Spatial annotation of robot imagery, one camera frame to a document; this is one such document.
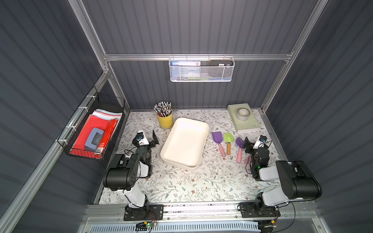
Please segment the purple pointed shovel pink handle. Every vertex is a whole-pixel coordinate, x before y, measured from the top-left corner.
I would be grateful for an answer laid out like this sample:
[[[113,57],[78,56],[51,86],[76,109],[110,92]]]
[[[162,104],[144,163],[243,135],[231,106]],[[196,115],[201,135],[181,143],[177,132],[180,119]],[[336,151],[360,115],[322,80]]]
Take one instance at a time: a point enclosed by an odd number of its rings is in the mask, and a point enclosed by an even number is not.
[[[244,140],[241,137],[238,137],[236,139],[236,145],[239,147],[238,156],[237,156],[237,163],[241,163],[242,160],[242,149],[244,147]]]

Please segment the green shovel wooden handle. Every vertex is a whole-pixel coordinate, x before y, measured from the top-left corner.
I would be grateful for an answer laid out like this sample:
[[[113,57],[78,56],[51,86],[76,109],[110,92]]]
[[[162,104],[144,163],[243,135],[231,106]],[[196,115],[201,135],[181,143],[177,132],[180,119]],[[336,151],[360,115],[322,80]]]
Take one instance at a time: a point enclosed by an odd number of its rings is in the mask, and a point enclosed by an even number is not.
[[[231,133],[227,132],[224,134],[223,139],[227,143],[227,154],[231,155],[231,144],[234,142],[234,137]]]

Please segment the purple square shovel pink handle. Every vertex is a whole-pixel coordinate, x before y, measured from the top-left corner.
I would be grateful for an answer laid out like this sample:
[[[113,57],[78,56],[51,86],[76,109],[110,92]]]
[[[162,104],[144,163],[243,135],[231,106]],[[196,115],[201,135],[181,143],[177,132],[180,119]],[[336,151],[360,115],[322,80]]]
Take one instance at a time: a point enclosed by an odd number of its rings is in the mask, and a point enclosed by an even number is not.
[[[226,156],[226,153],[221,145],[222,141],[223,141],[223,136],[222,136],[222,133],[221,132],[213,132],[212,133],[212,138],[214,140],[215,143],[217,143],[218,147],[219,147],[219,150],[220,150],[220,154],[222,157],[225,157]]]

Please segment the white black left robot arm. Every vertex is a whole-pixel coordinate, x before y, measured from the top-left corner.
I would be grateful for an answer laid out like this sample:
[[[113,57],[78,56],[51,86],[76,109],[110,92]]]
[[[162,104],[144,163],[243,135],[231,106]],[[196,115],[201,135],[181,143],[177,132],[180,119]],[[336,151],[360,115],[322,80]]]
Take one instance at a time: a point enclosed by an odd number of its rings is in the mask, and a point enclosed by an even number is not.
[[[159,140],[155,132],[152,132],[152,139],[148,139],[144,131],[138,131],[132,144],[133,148],[114,155],[103,178],[103,186],[124,197],[129,208],[146,211],[150,209],[149,200],[140,191],[137,181],[150,178],[152,148],[159,144]]]

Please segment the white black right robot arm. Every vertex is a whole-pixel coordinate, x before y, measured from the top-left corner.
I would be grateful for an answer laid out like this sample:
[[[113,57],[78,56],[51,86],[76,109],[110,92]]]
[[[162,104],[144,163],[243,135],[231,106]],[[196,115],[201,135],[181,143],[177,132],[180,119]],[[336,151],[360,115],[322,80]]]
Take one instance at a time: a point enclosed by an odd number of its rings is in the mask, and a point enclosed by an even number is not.
[[[279,181],[280,186],[261,192],[254,201],[256,209],[277,207],[281,204],[313,201],[322,195],[322,187],[303,161],[276,161],[269,166],[270,151],[267,137],[260,136],[255,143],[245,138],[243,148],[249,154],[246,165],[256,181]]]

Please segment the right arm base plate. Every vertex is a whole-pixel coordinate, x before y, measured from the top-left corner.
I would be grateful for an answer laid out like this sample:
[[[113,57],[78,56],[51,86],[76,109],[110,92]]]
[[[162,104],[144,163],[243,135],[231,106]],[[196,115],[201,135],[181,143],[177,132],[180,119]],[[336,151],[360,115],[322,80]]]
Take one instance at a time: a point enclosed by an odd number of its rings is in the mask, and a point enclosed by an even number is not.
[[[255,202],[242,202],[237,206],[243,218],[273,217],[281,216],[280,211],[273,206],[265,206]]]

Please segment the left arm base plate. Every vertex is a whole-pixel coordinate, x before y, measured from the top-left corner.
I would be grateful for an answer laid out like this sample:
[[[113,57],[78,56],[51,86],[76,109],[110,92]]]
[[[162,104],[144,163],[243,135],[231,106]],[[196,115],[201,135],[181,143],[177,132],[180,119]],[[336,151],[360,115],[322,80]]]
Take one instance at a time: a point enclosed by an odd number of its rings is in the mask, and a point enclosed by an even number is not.
[[[164,214],[164,205],[151,204],[148,207],[130,208],[129,205],[125,207],[124,221],[151,221],[162,220]]]

